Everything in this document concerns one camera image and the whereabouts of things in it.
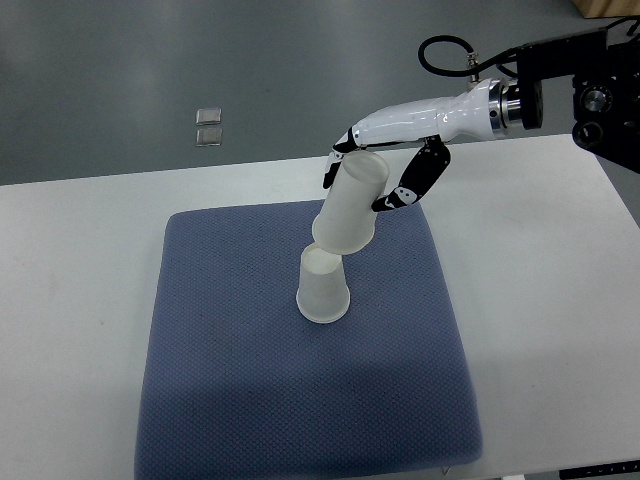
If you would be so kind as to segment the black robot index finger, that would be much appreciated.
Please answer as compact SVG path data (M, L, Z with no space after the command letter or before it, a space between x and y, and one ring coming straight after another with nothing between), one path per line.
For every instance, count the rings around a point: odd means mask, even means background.
M352 152L361 149L359 139L360 132L351 127L340 140L333 145L327 157L327 164L324 172L322 188L330 189L334 183L343 158Z

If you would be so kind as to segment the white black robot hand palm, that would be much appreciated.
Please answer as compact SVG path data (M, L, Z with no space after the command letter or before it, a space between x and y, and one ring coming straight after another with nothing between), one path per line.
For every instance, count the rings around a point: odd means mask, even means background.
M462 135L478 140L502 138L518 124L515 81L486 79L456 97L419 100L380 109L352 127L359 147L415 142Z

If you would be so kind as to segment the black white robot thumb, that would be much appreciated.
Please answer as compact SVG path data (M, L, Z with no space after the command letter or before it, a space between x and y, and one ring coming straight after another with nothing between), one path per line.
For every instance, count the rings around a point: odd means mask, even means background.
M374 212L396 210L422 199L450 165L451 154L439 136L427 137L405 168L398 185L373 202Z

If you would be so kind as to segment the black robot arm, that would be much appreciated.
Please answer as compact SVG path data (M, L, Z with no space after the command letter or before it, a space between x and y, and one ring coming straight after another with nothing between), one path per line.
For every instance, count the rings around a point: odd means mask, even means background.
M451 162L447 142L460 136L503 137L513 126L543 122L542 83L569 77L573 88L572 138L581 149L627 170L639 170L639 19L627 18L625 40L613 43L618 21L592 31L507 49L484 62L454 35L424 40L417 52L428 72L467 78L456 97L419 100L380 109L333 145L323 178L330 188L346 155L369 147L418 142L421 147L399 184L377 198L376 212L412 205L433 187Z

